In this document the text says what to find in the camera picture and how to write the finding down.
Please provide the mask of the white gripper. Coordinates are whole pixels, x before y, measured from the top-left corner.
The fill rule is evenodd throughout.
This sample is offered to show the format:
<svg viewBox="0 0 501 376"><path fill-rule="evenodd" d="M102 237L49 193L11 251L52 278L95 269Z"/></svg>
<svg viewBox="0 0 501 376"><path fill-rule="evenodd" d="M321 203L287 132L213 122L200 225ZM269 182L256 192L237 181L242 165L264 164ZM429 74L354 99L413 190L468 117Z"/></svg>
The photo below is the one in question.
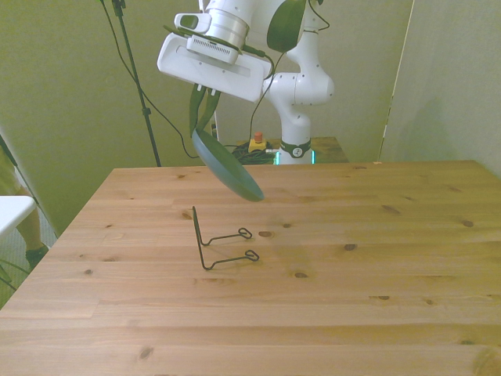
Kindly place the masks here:
<svg viewBox="0 0 501 376"><path fill-rule="evenodd" d="M268 61L240 55L234 64L224 63L186 48L187 39L170 34L164 40L157 59L163 74L202 86L194 86L189 101L189 134L203 131L217 108L219 92L255 102L262 94L263 81L271 71ZM206 105L198 120L204 98L204 86L219 92L207 94Z"/></svg>

